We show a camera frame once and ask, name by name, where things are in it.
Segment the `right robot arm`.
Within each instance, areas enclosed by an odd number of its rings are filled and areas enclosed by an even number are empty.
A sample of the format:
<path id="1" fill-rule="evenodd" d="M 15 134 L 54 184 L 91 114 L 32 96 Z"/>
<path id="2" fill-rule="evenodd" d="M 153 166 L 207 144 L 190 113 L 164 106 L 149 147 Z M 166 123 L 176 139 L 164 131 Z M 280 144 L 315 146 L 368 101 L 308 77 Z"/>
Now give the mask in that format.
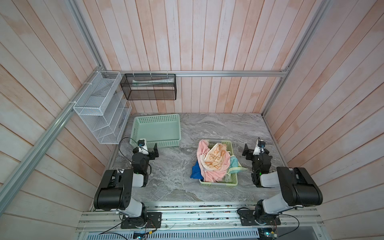
<path id="1" fill-rule="evenodd" d="M 243 226 L 280 224 L 278 216 L 297 208 L 319 206 L 323 194 L 305 168 L 277 167 L 271 172 L 272 156 L 258 140 L 254 150 L 244 146 L 242 156 L 252 162 L 252 181 L 258 188 L 280 189 L 275 196 L 260 200 L 253 210 L 239 208 L 237 213 Z"/>

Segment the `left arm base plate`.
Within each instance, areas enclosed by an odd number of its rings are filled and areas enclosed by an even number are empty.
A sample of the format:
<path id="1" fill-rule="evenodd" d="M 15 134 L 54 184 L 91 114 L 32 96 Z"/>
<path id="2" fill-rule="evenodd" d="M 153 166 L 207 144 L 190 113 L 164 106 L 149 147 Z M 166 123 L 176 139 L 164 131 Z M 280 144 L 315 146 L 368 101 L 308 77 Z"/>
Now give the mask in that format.
<path id="1" fill-rule="evenodd" d="M 121 223 L 121 229 L 143 229 L 161 227 L 162 213 L 161 212 L 149 212 L 142 214 L 137 218 L 123 217 Z"/>

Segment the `yellow-green plastic basket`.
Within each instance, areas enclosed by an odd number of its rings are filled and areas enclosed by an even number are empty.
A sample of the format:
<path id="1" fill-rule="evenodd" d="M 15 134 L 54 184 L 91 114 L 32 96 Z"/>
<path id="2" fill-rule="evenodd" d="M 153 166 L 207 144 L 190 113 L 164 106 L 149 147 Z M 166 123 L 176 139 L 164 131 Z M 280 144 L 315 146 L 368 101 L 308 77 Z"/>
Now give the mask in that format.
<path id="1" fill-rule="evenodd" d="M 209 142 L 209 147 L 213 147 L 216 143 L 222 143 L 227 145 L 227 151 L 230 153 L 230 155 L 234 155 L 233 151 L 233 145 L 232 142 L 229 140 L 207 140 Z M 225 177 L 221 182 L 205 182 L 204 180 L 199 180 L 200 184 L 203 186 L 230 186 L 235 187 L 238 185 L 238 176 L 237 174 L 228 175 L 226 174 Z"/>

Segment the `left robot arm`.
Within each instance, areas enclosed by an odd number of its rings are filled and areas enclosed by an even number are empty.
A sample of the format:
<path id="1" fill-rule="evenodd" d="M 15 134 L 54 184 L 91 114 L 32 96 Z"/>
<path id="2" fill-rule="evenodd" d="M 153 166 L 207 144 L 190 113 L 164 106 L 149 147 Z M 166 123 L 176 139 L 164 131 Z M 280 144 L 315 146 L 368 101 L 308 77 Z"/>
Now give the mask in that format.
<path id="1" fill-rule="evenodd" d="M 150 217 L 144 203 L 132 197 L 134 188 L 143 188 L 152 173 L 150 161 L 159 157 L 157 144 L 147 149 L 145 140 L 139 140 L 133 150 L 132 167 L 124 170 L 106 170 L 94 197 L 94 208 L 116 211 L 122 215 L 122 228 L 142 228 L 149 224 Z"/>

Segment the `pink towel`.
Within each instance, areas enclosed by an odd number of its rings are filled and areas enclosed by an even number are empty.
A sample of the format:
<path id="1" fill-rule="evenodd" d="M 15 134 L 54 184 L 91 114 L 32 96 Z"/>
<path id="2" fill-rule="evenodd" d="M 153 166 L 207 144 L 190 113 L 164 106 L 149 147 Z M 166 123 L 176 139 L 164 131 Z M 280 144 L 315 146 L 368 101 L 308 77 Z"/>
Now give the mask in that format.
<path id="1" fill-rule="evenodd" d="M 227 145 L 216 143 L 210 148 L 207 140 L 201 140 L 197 150 L 197 159 L 204 181 L 221 182 L 230 167 L 230 157 Z"/>

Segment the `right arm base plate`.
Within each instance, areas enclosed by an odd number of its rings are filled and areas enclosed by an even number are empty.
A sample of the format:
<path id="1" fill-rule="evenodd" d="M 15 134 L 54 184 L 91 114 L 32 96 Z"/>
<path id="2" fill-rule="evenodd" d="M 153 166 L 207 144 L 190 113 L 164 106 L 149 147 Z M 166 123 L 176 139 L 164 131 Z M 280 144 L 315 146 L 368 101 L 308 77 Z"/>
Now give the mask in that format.
<path id="1" fill-rule="evenodd" d="M 263 211 L 240 208 L 237 210 L 242 226 L 279 226 L 278 215 L 268 215 Z"/>

